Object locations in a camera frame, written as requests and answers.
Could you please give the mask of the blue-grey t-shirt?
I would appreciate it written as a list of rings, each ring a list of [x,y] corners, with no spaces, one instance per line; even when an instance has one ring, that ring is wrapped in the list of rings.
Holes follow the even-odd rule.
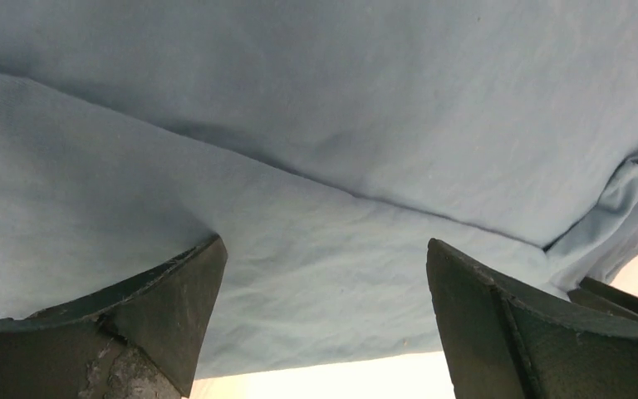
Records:
[[[638,1],[0,1],[0,318],[228,251],[204,377],[439,348],[441,239],[638,254]]]

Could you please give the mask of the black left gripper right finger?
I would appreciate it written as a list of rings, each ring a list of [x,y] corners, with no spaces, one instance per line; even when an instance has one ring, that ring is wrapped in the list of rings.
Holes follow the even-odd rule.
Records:
[[[638,322],[561,299],[437,239],[426,273],[457,398],[638,398]]]

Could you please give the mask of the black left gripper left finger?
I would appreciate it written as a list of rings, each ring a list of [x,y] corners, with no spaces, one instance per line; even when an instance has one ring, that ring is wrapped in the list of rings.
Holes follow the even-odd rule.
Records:
[[[24,319],[0,319],[0,398],[183,398],[228,254],[214,236]]]

